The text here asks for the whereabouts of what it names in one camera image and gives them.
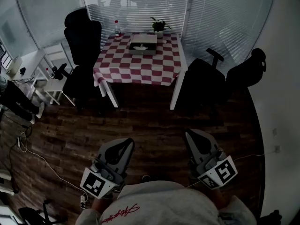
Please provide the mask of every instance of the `red and white checkered tablecloth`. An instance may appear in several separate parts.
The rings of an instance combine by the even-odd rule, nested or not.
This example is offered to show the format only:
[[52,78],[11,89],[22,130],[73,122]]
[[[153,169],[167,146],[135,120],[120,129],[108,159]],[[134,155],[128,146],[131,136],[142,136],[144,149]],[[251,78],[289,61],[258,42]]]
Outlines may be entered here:
[[132,34],[117,40],[110,36],[94,66],[94,84],[102,80],[110,83],[147,83],[169,86],[181,70],[178,36],[164,34],[157,39],[156,55],[128,53]]

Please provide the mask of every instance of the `white wall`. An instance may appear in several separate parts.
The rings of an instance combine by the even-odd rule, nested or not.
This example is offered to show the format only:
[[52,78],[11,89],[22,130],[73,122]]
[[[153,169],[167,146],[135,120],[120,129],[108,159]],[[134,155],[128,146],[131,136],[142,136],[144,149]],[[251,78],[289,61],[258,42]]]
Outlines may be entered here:
[[282,150],[265,156],[262,216],[279,209],[286,225],[300,209],[300,0],[274,0],[255,47],[267,56],[266,73],[249,88],[265,152]]

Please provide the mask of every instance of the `black office chair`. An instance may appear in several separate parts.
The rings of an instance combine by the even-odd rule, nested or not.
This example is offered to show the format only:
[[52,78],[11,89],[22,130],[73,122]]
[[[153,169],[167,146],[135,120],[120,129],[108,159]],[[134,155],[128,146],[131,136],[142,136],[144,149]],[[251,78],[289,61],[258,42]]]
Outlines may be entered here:
[[21,218],[25,221],[24,224],[17,223],[18,225],[52,225],[52,224],[58,224],[58,223],[64,223],[67,222],[67,218],[51,222],[48,217],[48,212],[46,205],[49,204],[51,200],[45,200],[43,202],[43,209],[44,209],[44,215],[45,218],[43,218],[39,213],[39,210],[34,210],[32,208],[20,208],[19,213]]
[[208,105],[213,108],[214,104],[226,102],[234,89],[245,89],[258,83],[266,71],[266,56],[256,48],[249,59],[228,71],[225,80],[216,69],[218,60],[224,61],[224,58],[210,48],[206,51],[214,56],[212,66],[202,59],[192,62],[180,90],[179,104],[184,102],[189,107]]
[[73,61],[78,65],[63,87],[72,98],[86,100],[94,89],[93,67],[101,52],[101,23],[89,19],[87,9],[82,8],[67,15],[65,36]]

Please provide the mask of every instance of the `person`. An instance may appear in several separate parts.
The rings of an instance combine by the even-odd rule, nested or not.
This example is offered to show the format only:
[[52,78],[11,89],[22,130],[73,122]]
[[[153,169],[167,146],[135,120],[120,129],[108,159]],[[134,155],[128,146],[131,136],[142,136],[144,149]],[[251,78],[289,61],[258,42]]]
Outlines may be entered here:
[[125,186],[114,202],[95,198],[75,225],[256,225],[239,198],[227,201],[219,189],[202,186],[202,192],[171,181]]
[[[2,69],[2,62],[0,60],[0,74]],[[32,102],[25,96],[25,94],[12,82],[0,75],[0,104],[9,108],[17,116],[35,123],[35,116],[42,117],[45,104],[42,102],[39,107],[32,104]]]

